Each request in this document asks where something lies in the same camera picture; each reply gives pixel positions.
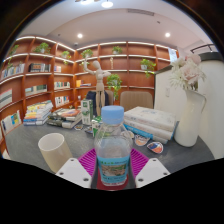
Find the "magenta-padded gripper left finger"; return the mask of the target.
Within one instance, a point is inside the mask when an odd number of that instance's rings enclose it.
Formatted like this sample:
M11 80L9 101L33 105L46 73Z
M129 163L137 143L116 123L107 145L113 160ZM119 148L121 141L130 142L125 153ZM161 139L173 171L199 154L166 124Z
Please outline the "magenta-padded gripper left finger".
M96 163L96 151L91 149L79 158L70 158L56 175L83 188L90 188Z

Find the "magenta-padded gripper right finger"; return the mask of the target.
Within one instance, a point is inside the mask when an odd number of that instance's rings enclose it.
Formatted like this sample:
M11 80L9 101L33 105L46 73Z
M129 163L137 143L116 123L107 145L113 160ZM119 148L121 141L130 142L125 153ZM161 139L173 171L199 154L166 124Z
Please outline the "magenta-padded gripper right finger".
M149 159L137 149L131 151L130 165L137 188L146 186L170 174L157 158Z

